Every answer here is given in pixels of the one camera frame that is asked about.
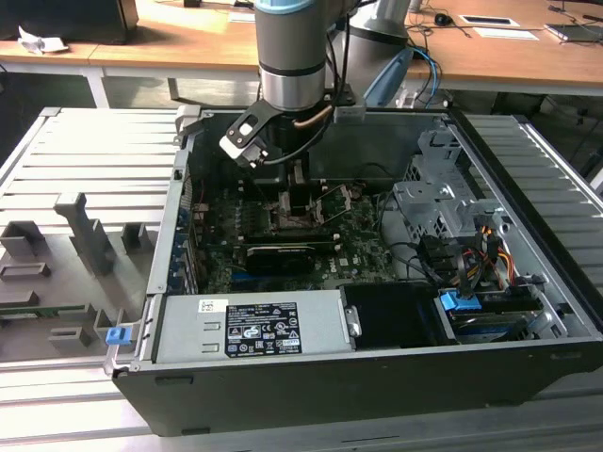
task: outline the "copper pipe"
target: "copper pipe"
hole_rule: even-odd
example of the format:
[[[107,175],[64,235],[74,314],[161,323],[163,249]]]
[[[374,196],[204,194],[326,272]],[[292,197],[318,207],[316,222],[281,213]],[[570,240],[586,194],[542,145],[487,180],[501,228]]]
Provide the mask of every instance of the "copper pipe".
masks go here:
[[[312,118],[310,118],[309,120],[293,121],[293,127],[295,127],[296,129],[307,129],[308,127],[316,124],[320,120],[323,120],[324,118],[326,118],[327,115],[329,115],[329,113],[331,113],[331,111],[333,111],[333,106],[327,105],[322,110],[320,110],[316,115],[314,115]]]

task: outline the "white table leg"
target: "white table leg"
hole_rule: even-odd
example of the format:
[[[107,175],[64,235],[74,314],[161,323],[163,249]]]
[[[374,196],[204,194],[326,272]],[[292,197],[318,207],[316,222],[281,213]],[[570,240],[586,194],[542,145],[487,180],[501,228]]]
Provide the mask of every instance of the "white table leg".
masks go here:
[[[88,79],[88,85],[90,86],[90,91],[92,91],[92,97],[96,106],[98,108],[109,108],[109,100],[106,97],[102,73],[100,71],[90,71],[85,76]]]
[[[170,99],[177,101],[180,99],[180,93],[178,92],[178,82],[175,78],[168,78],[168,88],[170,89]]]

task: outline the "mouse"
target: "mouse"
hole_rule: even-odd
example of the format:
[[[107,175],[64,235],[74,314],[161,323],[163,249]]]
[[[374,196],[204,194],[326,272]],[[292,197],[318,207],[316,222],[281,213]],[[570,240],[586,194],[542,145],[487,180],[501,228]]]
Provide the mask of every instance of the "mouse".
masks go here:
[[[433,22],[437,25],[437,26],[448,26],[450,24],[452,24],[452,18],[450,16],[448,16],[447,14],[444,14],[443,12],[438,12],[435,15],[435,19],[433,19]]]

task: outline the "white paper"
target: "white paper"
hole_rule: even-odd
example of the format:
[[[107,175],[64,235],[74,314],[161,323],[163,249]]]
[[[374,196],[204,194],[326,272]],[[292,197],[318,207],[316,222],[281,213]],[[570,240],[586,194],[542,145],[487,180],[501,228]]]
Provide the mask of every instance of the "white paper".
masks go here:
[[[231,12],[228,15],[228,22],[244,22],[247,24],[255,23],[255,14],[250,12]]]
[[[504,40],[538,40],[529,31],[501,30],[498,28],[473,28],[482,38],[503,38]]]
[[[228,299],[200,299],[199,314],[225,313]]]
[[[19,35],[21,37],[17,41],[32,54],[42,55],[43,53],[69,50],[61,38],[41,38],[27,33],[21,27],[19,27]]]

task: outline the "warning label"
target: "warning label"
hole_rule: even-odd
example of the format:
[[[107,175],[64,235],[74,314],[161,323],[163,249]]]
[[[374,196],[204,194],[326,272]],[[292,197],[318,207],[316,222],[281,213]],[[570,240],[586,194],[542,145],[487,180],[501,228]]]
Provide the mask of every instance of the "warning label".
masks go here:
[[[226,308],[226,355],[230,358],[290,353],[302,353],[297,303]]]

